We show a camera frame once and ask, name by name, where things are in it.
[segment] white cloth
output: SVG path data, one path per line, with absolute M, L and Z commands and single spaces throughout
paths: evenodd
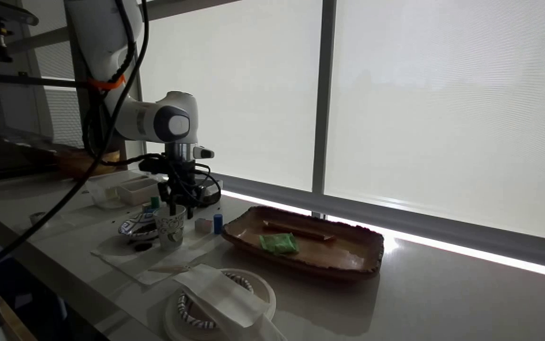
M 188 296 L 228 335 L 237 341 L 284 341 L 282 332 L 265 317 L 267 303 L 239 286 L 222 271 L 197 265 L 175 277 Z
M 186 271 L 201 256 L 220 245 L 218 237 L 186 239 L 178 250 L 165 252 L 156 243 L 146 252 L 131 252 L 124 243 L 105 243 L 91 254 L 125 273 L 129 279 L 154 286 L 175 273 Z

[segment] wooden tray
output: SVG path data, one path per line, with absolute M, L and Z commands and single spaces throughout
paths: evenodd
M 299 229 L 305 235 L 317 233 L 332 237 L 332 241 L 318 241 L 294 233 L 299 252 L 292 256 L 277 256 L 260 246 L 262 235 L 281 233 L 265 229 L 265 222 Z M 379 271 L 385 254 L 385 237 L 375 231 L 269 207 L 252 207 L 241 218 L 228 224 L 222 235 L 241 250 L 258 254 L 265 260 L 341 281 L 371 277 Z

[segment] table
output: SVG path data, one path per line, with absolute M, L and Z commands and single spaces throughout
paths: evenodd
M 57 176 L 0 180 L 0 245 L 29 216 L 48 210 L 67 190 Z M 224 197 L 226 220 L 252 203 Z M 163 339 L 163 309 L 173 279 L 141 286 L 91 256 L 118 233 L 125 210 L 106 212 L 82 192 L 16 258 L 110 339 Z M 275 324 L 290 341 L 538 341 L 545 339 L 545 277 L 398 241 L 371 281 L 343 284 L 271 265 L 222 243 L 203 258 L 214 267 L 262 275 L 277 292 Z

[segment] white container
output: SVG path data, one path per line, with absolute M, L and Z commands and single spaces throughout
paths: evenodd
M 125 207 L 120 197 L 120 184 L 125 184 L 127 180 L 139 178 L 141 174 L 137 173 L 110 173 L 110 174 L 101 174 L 93 176 L 86 182 L 86 188 L 95 201 L 97 207 L 105 210 L 120 209 Z
M 154 178 L 135 178 L 120 186 L 120 199 L 129 205 L 144 205 L 152 197 L 159 197 L 158 180 Z

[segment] green object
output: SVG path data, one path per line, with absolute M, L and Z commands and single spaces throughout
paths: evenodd
M 152 210 L 159 210 L 159 197 L 152 197 Z
M 292 233 L 262 235 L 260 246 L 271 254 L 298 254 L 298 243 Z

